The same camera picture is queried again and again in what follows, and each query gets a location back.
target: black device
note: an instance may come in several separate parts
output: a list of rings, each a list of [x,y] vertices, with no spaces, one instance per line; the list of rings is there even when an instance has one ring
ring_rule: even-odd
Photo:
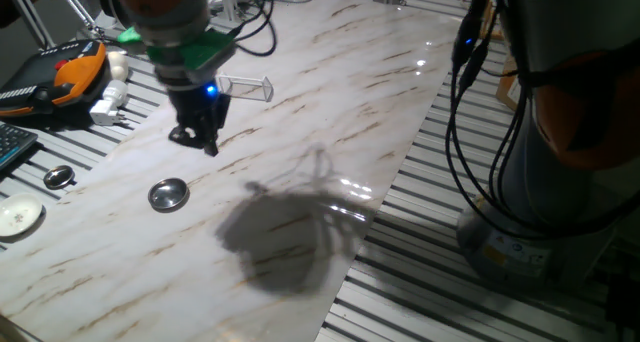
[[[104,44],[73,41],[38,52],[0,87],[0,117],[51,114],[94,101],[111,80]]]
[[[38,135],[21,128],[0,124],[0,170],[36,142]]]

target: white plug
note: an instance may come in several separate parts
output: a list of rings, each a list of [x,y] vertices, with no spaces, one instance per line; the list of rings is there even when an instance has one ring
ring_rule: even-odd
[[[128,90],[129,88],[126,83],[119,80],[113,80],[109,82],[107,88],[102,92],[102,98],[107,101],[112,101],[116,107],[120,107],[127,98]]]
[[[124,116],[118,113],[118,108],[112,101],[99,100],[96,102],[89,115],[95,124],[98,126],[111,126],[115,123],[121,123],[124,120]]]
[[[118,113],[118,107],[122,106],[127,98],[127,84],[113,80],[109,82],[107,88],[102,92],[102,98],[96,102],[89,115],[93,122],[99,126],[111,126],[115,123],[121,123],[124,116]]]

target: black wire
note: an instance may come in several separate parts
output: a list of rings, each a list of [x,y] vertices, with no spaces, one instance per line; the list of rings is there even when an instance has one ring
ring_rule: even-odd
[[[231,31],[229,31],[229,35],[232,36],[237,36],[240,34],[240,32],[242,32],[242,29],[244,28],[244,26],[246,26],[247,24],[257,20],[258,18],[260,18],[260,16],[262,16],[264,14],[264,6],[267,3],[267,0],[252,0],[253,3],[256,5],[256,7],[258,8],[258,13],[256,13],[254,16],[252,16],[249,19],[246,19],[244,21],[242,21],[242,23],[240,23],[240,25],[238,27],[233,28]]]
[[[512,77],[512,76],[515,76],[515,75],[518,74],[518,70],[509,71],[507,73],[502,74],[502,73],[495,73],[495,72],[489,71],[488,69],[485,69],[484,67],[482,67],[480,69],[482,70],[482,72],[484,72],[484,73],[486,73],[486,74],[488,74],[490,76],[493,76],[493,77]]]
[[[483,40],[483,43],[487,43],[490,39],[490,32],[493,29],[493,26],[495,24],[496,21],[496,16],[497,16],[498,12],[496,11],[496,14],[494,15],[494,18],[492,20],[492,23],[489,27],[489,33],[487,34],[487,36],[485,37],[485,40]],[[482,186],[480,186],[478,180],[475,178],[475,176],[473,175],[473,173],[471,172],[466,159],[464,158],[464,155],[462,153],[462,149],[460,148],[460,143],[459,140],[457,138],[457,127],[456,127],[456,113],[458,110],[458,106],[460,104],[460,101],[462,99],[462,95],[465,92],[466,87],[462,88],[460,90],[460,93],[458,94],[458,96],[456,97],[456,86],[457,86],[457,75],[458,75],[458,70],[455,70],[452,72],[452,82],[451,82],[451,115],[449,118],[449,124],[447,125],[447,131],[445,134],[445,154],[446,154],[446,159],[447,159],[447,164],[449,165],[449,168],[451,169],[451,174],[454,178],[454,181],[456,183],[456,186],[458,187],[458,189],[460,190],[460,192],[463,195],[463,198],[467,201],[467,203],[469,204],[469,206],[476,212],[476,214],[478,214],[478,216],[480,216],[480,218],[482,218],[485,222],[487,222],[490,226],[492,226],[494,229],[498,230],[499,232],[502,232],[506,235],[509,235],[511,237],[514,238],[522,238],[522,239],[527,239],[527,240],[554,240],[554,239],[562,239],[562,238],[569,238],[569,237],[575,237],[575,236],[582,236],[582,235],[586,235],[586,234],[590,234],[590,233],[595,233],[595,232],[599,232],[605,228],[610,227],[611,225],[613,225],[614,223],[616,223],[620,218],[623,218],[627,215],[629,215],[631,212],[633,212],[639,205],[640,205],[640,191],[637,192],[635,195],[633,195],[631,198],[629,198],[627,201],[625,201],[624,203],[622,203],[621,205],[619,205],[616,208],[611,209],[610,211],[603,213],[600,217],[591,219],[589,221],[586,222],[582,222],[579,225],[579,229],[578,228],[573,228],[573,226],[569,226],[569,227],[565,227],[565,228],[555,228],[553,230],[550,230],[550,228],[548,226],[541,226],[538,224],[534,224],[528,221],[524,221],[521,220],[520,218],[518,218],[517,216],[515,216],[514,214],[510,213],[510,211],[506,211],[503,208],[501,208],[498,203],[496,203],[496,201],[489,195],[487,195],[487,193],[484,191],[484,189],[482,188]],[[530,95],[530,90],[529,88],[527,88],[526,83],[523,83],[522,86],[522,90],[521,90],[521,94],[520,94],[520,102],[518,105],[518,110],[520,111],[519,113],[517,113],[514,116],[514,119],[518,119],[516,121],[516,125],[514,127],[514,133],[519,131],[519,126],[521,126],[522,123],[522,112],[524,111],[525,108],[525,104],[526,104],[526,100],[528,98],[528,96]],[[528,228],[530,230],[533,231],[533,233],[538,233],[540,234],[539,236],[533,236],[533,235],[521,235],[518,233],[514,233],[512,231],[506,230],[503,227],[501,227],[500,225],[496,224],[495,222],[493,222],[491,219],[489,219],[481,210],[480,208],[471,200],[471,198],[469,197],[469,195],[466,193],[464,186],[462,186],[462,183],[460,182],[460,178],[457,174],[457,171],[455,170],[455,166],[453,165],[453,158],[451,155],[451,139],[453,138],[453,144],[454,147],[456,148],[456,152],[458,153],[458,158],[460,159],[460,162],[462,163],[462,166],[465,169],[465,172],[467,173],[469,179],[471,180],[471,182],[474,184],[474,186],[476,187],[476,189],[478,189],[478,191],[482,194],[482,197],[491,204],[491,206],[493,208],[495,208],[498,212],[500,212],[501,214],[503,214],[504,216],[512,219],[514,222],[516,222],[518,225],[520,225],[521,227],[524,228]],[[513,150],[513,143],[515,141],[515,138],[512,139],[512,144],[510,144],[508,150],[507,150],[507,155],[505,156],[508,157],[508,155],[510,155],[511,151]],[[501,166],[503,168],[501,168],[501,172],[500,173],[504,173],[504,163]]]
[[[251,33],[249,33],[247,35],[244,35],[242,37],[236,38],[236,40],[235,40],[236,42],[239,42],[239,41],[242,41],[242,40],[245,40],[247,38],[251,38],[251,37],[257,35],[258,33],[260,33],[260,31],[262,31],[267,26],[267,24],[270,23],[271,15],[273,14],[273,8],[275,6],[274,2],[275,2],[275,0],[271,0],[271,5],[269,6],[269,13],[265,13],[264,12],[264,8],[263,8],[264,4],[263,4],[262,7],[260,7],[261,13],[258,13],[258,15],[260,15],[260,14],[264,15],[264,22],[260,25],[260,27],[256,28],[253,32],[251,32]]]
[[[509,140],[509,138],[511,137],[511,134],[513,133],[514,129],[516,128],[516,125],[519,123],[518,121],[521,121],[522,118],[524,117],[524,113],[520,113],[520,106],[524,105],[524,103],[526,102],[526,98],[522,98],[522,94],[519,98],[518,101],[518,108],[516,110],[516,113],[513,117],[513,119],[511,120],[511,124],[509,125],[509,129],[507,130],[507,133],[505,134],[504,138],[502,139],[502,142],[500,143],[500,147],[498,147],[498,151],[496,152],[496,156],[493,159],[493,163],[491,164],[491,169],[489,170],[489,193],[491,194],[491,197],[493,197],[494,199],[496,199],[496,193],[494,190],[494,183],[493,183],[493,176],[495,175],[496,169],[498,167],[498,161],[500,160],[500,157],[502,156],[502,151],[504,150],[504,148],[507,145],[507,141]],[[510,153],[506,154],[504,156],[503,159],[503,164],[501,165],[501,169],[504,168],[504,166],[506,165],[506,163],[504,163],[504,160],[509,159]],[[506,205],[506,203],[504,202],[504,199],[501,198],[502,197],[502,186],[499,185],[500,187],[498,187],[498,191],[499,194],[498,196],[500,197],[500,202],[502,202],[503,206],[506,208],[509,208],[509,206]]]
[[[497,181],[498,198],[502,203],[502,205],[507,207],[507,209],[509,207],[504,198],[504,192],[502,190],[502,181],[504,180],[504,173],[507,170],[506,168],[507,162],[509,161],[509,158],[511,157],[511,153],[513,152],[513,148],[516,145],[516,140],[518,139],[518,134],[520,133],[520,127],[522,127],[522,121],[525,115],[526,104],[530,98],[530,93],[531,93],[531,90],[528,88],[528,85],[525,83],[524,80],[521,81],[520,83],[521,83],[520,99],[518,101],[518,108],[516,109],[516,115],[514,116],[514,120],[517,119],[518,122],[517,122],[516,128],[514,129],[513,137],[511,138],[509,147],[507,148],[507,152],[504,154],[504,158],[502,159],[502,164],[500,164],[500,172],[498,172],[498,181]]]
[[[241,46],[239,44],[237,45],[238,48],[240,50],[244,51],[245,53],[248,53],[248,54],[250,54],[252,56],[256,56],[256,57],[267,57],[267,56],[272,55],[273,52],[276,51],[276,47],[278,45],[278,39],[276,37],[276,30],[273,27],[273,23],[271,23],[271,21],[268,21],[267,25],[269,26],[269,29],[271,30],[271,38],[272,38],[271,48],[268,51],[266,51],[266,52],[255,52],[255,51],[252,51],[252,50],[250,50],[250,49],[248,49],[246,47],[243,47],[243,46]]]
[[[248,48],[246,48],[244,46],[241,46],[240,44],[236,44],[236,46],[238,47],[238,49],[240,49],[240,50],[244,51],[245,53],[248,53],[248,54],[250,54],[252,56],[267,57],[267,56],[272,55],[275,52],[275,50],[276,50],[276,48],[278,46],[278,38],[276,36],[276,30],[275,30],[275,28],[273,26],[273,22],[271,22],[271,16],[273,15],[273,9],[274,9],[274,6],[275,6],[275,0],[270,0],[271,5],[269,6],[269,13],[266,13],[264,11],[264,3],[266,3],[266,0],[263,0],[262,4],[260,4],[259,0],[254,0],[254,2],[258,3],[258,8],[260,10],[260,12],[258,12],[258,14],[256,16],[263,15],[264,18],[265,18],[265,21],[256,30],[254,30],[253,32],[251,32],[251,33],[249,33],[249,34],[247,34],[245,36],[236,38],[235,41],[238,42],[238,41],[242,41],[242,40],[245,40],[247,38],[253,37],[256,34],[260,33],[260,31],[262,31],[265,28],[265,26],[269,26],[269,30],[271,31],[271,39],[272,39],[271,48],[269,50],[265,51],[265,52],[256,52],[256,51],[252,51],[252,50],[250,50],[250,49],[248,49]]]

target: transparent acrylic box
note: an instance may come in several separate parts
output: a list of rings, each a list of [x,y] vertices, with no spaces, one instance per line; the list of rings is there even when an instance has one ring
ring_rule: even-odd
[[[271,102],[273,98],[273,85],[267,77],[262,77],[262,79],[235,77],[220,72],[216,79],[220,92],[231,97],[265,102]]]

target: black cable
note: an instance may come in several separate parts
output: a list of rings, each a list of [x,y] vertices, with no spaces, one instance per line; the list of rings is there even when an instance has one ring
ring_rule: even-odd
[[[488,69],[482,67],[480,68],[480,70],[486,74],[488,74],[489,76],[493,76],[493,77],[512,77],[518,74],[518,70],[514,70],[514,71],[509,71],[507,73],[496,73],[496,72],[492,72],[489,71]]]
[[[256,57],[267,57],[273,54],[273,52],[276,51],[276,47],[278,45],[278,39],[276,37],[276,30],[273,27],[273,23],[271,23],[271,21],[269,21],[267,23],[267,25],[269,26],[269,29],[271,30],[271,38],[272,38],[272,44],[271,44],[271,48],[269,50],[267,50],[266,52],[255,52],[252,51],[250,49],[247,49],[246,47],[243,47],[241,45],[237,45],[238,48],[242,51],[244,51],[245,53],[248,53],[252,56],[256,56]]]
[[[235,41],[239,42],[239,41],[245,40],[247,38],[251,38],[251,37],[257,35],[258,33],[260,33],[260,31],[262,31],[267,26],[267,24],[270,23],[271,15],[273,14],[274,6],[275,6],[275,0],[271,0],[271,5],[269,6],[269,13],[265,13],[263,7],[260,7],[260,11],[262,11],[262,14],[264,15],[264,22],[260,25],[260,27],[256,28],[253,32],[251,32],[251,33],[249,33],[247,35],[244,35],[242,37],[238,37],[238,38],[235,39]]]
[[[272,39],[272,45],[271,45],[271,48],[269,50],[267,50],[265,52],[256,52],[256,51],[252,51],[252,50],[250,50],[250,49],[248,49],[248,48],[246,48],[244,46],[241,46],[240,44],[236,44],[238,49],[240,49],[240,50],[244,51],[245,53],[248,53],[248,54],[250,54],[252,56],[256,56],[256,57],[267,57],[267,56],[270,56],[275,52],[275,50],[276,50],[276,48],[278,46],[278,38],[276,36],[276,30],[275,30],[275,27],[273,26],[273,22],[271,22],[271,16],[273,15],[273,9],[274,9],[274,6],[275,6],[275,0],[270,0],[270,2],[271,2],[271,5],[269,6],[269,13],[266,13],[264,11],[264,4],[258,6],[259,9],[260,9],[260,12],[258,13],[258,15],[263,15],[264,18],[265,18],[265,21],[263,22],[263,24],[260,25],[260,27],[258,27],[253,32],[251,32],[251,33],[249,33],[249,34],[247,34],[245,36],[242,36],[240,38],[236,38],[235,39],[235,41],[238,42],[238,41],[245,40],[245,39],[247,39],[249,37],[253,37],[256,34],[260,33],[260,31],[262,31],[265,28],[265,26],[269,26],[269,30],[271,31],[271,39]]]
[[[507,169],[506,168],[507,162],[509,161],[509,158],[511,157],[511,153],[513,152],[513,149],[516,145],[516,140],[518,139],[518,134],[520,133],[520,127],[522,127],[522,121],[524,119],[527,101],[531,97],[530,96],[531,89],[528,88],[528,85],[526,84],[526,82],[523,80],[523,81],[520,81],[520,83],[521,83],[520,99],[518,101],[518,108],[516,109],[516,115],[514,116],[514,120],[517,119],[518,122],[517,122],[516,128],[513,131],[513,137],[511,137],[511,142],[509,143],[507,152],[504,154],[504,158],[502,159],[502,164],[500,164],[500,171],[498,172],[498,181],[497,181],[498,198],[502,203],[502,205],[505,206],[507,209],[509,207],[504,198],[504,192],[502,191],[502,181],[504,180],[504,173]]]
[[[260,18],[260,16],[262,16],[264,14],[264,5],[266,4],[267,0],[262,0],[262,1],[261,0],[252,0],[252,1],[256,5],[256,7],[258,8],[258,13],[256,13],[251,18],[242,21],[242,23],[240,23],[240,25],[238,27],[235,27],[231,31],[229,31],[229,33],[228,33],[229,35],[232,35],[234,37],[239,35],[240,32],[242,32],[242,29],[244,28],[244,26],[246,26],[247,24],[257,20],[258,18]]]
[[[498,8],[501,7],[501,2],[502,0],[498,0]],[[495,24],[495,20],[496,20],[496,16],[498,14],[498,10],[496,11],[496,14],[494,15],[494,19],[492,20],[492,23],[490,25],[490,32],[493,29],[493,26]],[[487,36],[485,37],[485,40],[483,40],[483,42],[480,44],[479,48],[476,48],[473,51],[474,56],[480,56],[484,57],[482,58],[482,60],[478,60],[478,58],[476,59],[471,59],[470,63],[467,65],[467,68],[465,69],[463,76],[461,77],[461,88],[460,88],[460,93],[458,94],[458,96],[456,97],[456,86],[457,86],[457,75],[459,72],[459,68],[455,68],[452,71],[452,83],[451,83],[451,115],[450,115],[450,119],[449,119],[449,124],[447,126],[447,132],[445,134],[445,154],[447,157],[447,163],[449,165],[449,168],[451,169],[451,173],[452,176],[454,178],[454,181],[458,187],[458,189],[460,190],[460,192],[462,193],[464,199],[467,201],[467,203],[469,204],[469,206],[471,206],[471,208],[478,214],[478,216],[480,216],[485,222],[487,222],[490,226],[492,226],[493,228],[495,228],[496,230],[512,236],[514,238],[522,238],[522,239],[528,239],[528,240],[553,240],[553,239],[561,239],[561,238],[568,238],[568,237],[575,237],[575,236],[582,236],[585,234],[590,234],[590,233],[595,233],[598,231],[601,231],[605,228],[610,227],[612,224],[614,224],[615,222],[617,222],[620,218],[623,218],[625,216],[627,216],[628,214],[630,214],[631,212],[633,212],[639,205],[640,205],[640,192],[637,192],[635,195],[633,195],[631,198],[629,198],[627,201],[625,201],[624,203],[622,203],[621,205],[619,205],[616,208],[613,208],[612,210],[602,214],[600,217],[598,218],[594,218],[592,220],[586,221],[586,222],[582,222],[580,224],[580,228],[574,228],[573,226],[569,226],[569,227],[564,227],[564,228],[555,228],[555,229],[550,229],[549,226],[541,226],[539,224],[534,224],[528,221],[524,221],[521,220],[520,218],[518,218],[517,216],[513,215],[512,213],[510,213],[509,211],[504,210],[503,208],[501,208],[498,203],[496,203],[496,201],[489,195],[486,194],[486,192],[484,191],[484,189],[482,188],[482,186],[480,186],[479,182],[477,181],[477,179],[475,178],[475,176],[473,175],[473,173],[471,172],[466,159],[464,158],[464,155],[462,153],[462,149],[460,148],[460,143],[458,141],[457,138],[457,127],[456,127],[456,113],[457,113],[457,109],[459,106],[459,103],[462,99],[462,95],[464,94],[464,92],[466,91],[466,89],[471,85],[471,83],[473,82],[473,80],[475,80],[475,77],[477,76],[477,73],[480,71],[480,67],[478,66],[478,64],[481,65],[481,63],[484,61],[484,58],[486,58],[486,53],[487,53],[487,49],[488,49],[488,42],[489,42],[489,37],[490,33],[487,34]],[[522,123],[522,112],[524,111],[524,107],[526,104],[526,100],[527,100],[527,96],[530,94],[529,89],[527,88],[526,83],[523,84],[523,88],[521,90],[521,95],[520,95],[520,101],[521,103],[519,103],[519,110],[520,113],[516,114],[516,116],[514,116],[514,119],[517,118],[518,120],[516,121],[516,124],[514,126],[514,132],[519,130],[519,126],[521,126]],[[469,176],[469,179],[472,181],[472,183],[474,184],[474,187],[476,187],[478,189],[478,191],[482,194],[482,197],[488,201],[491,206],[493,208],[495,208],[498,212],[500,212],[501,214],[503,214],[504,216],[512,219],[514,222],[516,222],[517,224],[519,224],[521,227],[524,228],[528,228],[530,230],[532,230],[534,233],[538,233],[541,234],[541,236],[531,236],[531,235],[521,235],[521,234],[517,234],[514,233],[512,231],[506,230],[504,228],[502,228],[501,226],[499,226],[498,224],[496,224],[495,222],[493,222],[491,219],[489,219],[481,210],[480,208],[471,200],[471,198],[467,195],[464,187],[462,186],[462,183],[460,182],[460,178],[458,177],[457,171],[455,170],[455,167],[453,165],[453,158],[451,156],[451,139],[453,138],[453,144],[454,147],[456,148],[456,152],[458,153],[458,157],[460,159],[460,162],[462,163],[465,172],[467,173],[467,175]],[[510,147],[508,148],[507,152],[508,154],[511,153],[510,150],[512,150],[512,144],[510,144]]]
[[[494,183],[493,183],[493,177],[495,175],[495,171],[498,167],[498,162],[500,160],[500,157],[502,156],[502,151],[504,150],[504,148],[507,145],[507,141],[509,140],[509,138],[511,138],[511,134],[513,133],[514,129],[516,128],[516,125],[519,123],[519,121],[522,120],[522,118],[524,117],[524,113],[520,113],[520,106],[524,105],[524,103],[526,102],[526,98],[523,98],[523,96],[526,95],[522,95],[519,98],[518,101],[518,108],[516,110],[515,115],[513,116],[513,119],[511,120],[511,124],[509,125],[509,129],[507,130],[507,133],[505,134],[504,138],[502,139],[502,142],[500,143],[500,147],[498,147],[498,151],[496,152],[496,156],[493,159],[493,163],[491,164],[491,168],[489,169],[489,193],[491,194],[491,197],[493,197],[494,199],[496,199],[496,193],[494,190]],[[503,164],[501,165],[501,168],[504,168],[504,165],[506,165],[504,163],[504,160],[509,158],[509,154],[504,156],[503,159]],[[498,194],[499,198],[500,198],[500,202],[502,202],[502,204],[504,205],[504,207],[509,208],[509,206],[507,206],[504,202],[504,199],[502,198],[502,193],[499,192]]]

